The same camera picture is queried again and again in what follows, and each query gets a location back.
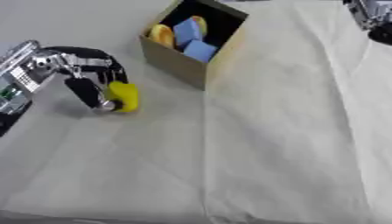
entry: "yellow object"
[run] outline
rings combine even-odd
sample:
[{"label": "yellow object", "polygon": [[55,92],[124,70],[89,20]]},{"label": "yellow object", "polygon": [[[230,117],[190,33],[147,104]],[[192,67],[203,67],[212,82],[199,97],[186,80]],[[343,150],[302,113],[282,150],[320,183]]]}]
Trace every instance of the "yellow object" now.
[{"label": "yellow object", "polygon": [[203,37],[205,37],[208,33],[206,20],[203,17],[199,17],[199,16],[192,16],[192,18],[194,21],[196,21],[196,23],[198,23],[201,29],[201,33],[203,34]]},{"label": "yellow object", "polygon": [[155,42],[169,48],[174,47],[174,33],[172,29],[165,24],[156,24],[152,27],[150,38]]},{"label": "yellow object", "polygon": [[105,95],[109,100],[118,100],[123,103],[122,108],[117,110],[118,112],[132,112],[139,107],[139,93],[135,84],[110,82]]}]

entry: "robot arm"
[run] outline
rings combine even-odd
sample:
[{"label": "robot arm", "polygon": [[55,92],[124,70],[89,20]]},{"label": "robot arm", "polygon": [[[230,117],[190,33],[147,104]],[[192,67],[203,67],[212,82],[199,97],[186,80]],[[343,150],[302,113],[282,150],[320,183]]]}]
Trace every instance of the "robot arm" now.
[{"label": "robot arm", "polygon": [[392,1],[343,0],[353,18],[368,36],[377,42],[392,45]]},{"label": "robot arm", "polygon": [[[97,74],[100,83],[94,83],[84,73]],[[136,101],[137,91],[132,84],[127,84],[127,75],[113,56],[89,48],[42,48],[38,41],[29,40],[0,57],[0,136],[25,112],[32,97],[55,74],[64,75],[66,86],[91,109],[131,111],[136,108],[137,102],[130,106],[123,100],[128,97]],[[107,90],[111,85],[120,85],[121,90],[117,93],[125,96],[109,99]]]}]

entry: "cardboard box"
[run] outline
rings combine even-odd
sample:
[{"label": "cardboard box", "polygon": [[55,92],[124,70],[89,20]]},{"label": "cardboard box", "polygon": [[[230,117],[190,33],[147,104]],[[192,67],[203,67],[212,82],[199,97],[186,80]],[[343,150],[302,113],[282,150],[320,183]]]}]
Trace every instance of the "cardboard box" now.
[{"label": "cardboard box", "polygon": [[[208,63],[185,56],[148,38],[153,25],[164,24],[171,28],[191,16],[201,16],[208,23],[204,41],[217,46],[218,51]],[[144,57],[154,67],[185,81],[196,88],[205,89],[207,79],[224,63],[224,55],[231,53],[240,35],[240,26],[248,14],[214,0],[177,0],[162,12],[140,35]]]}]

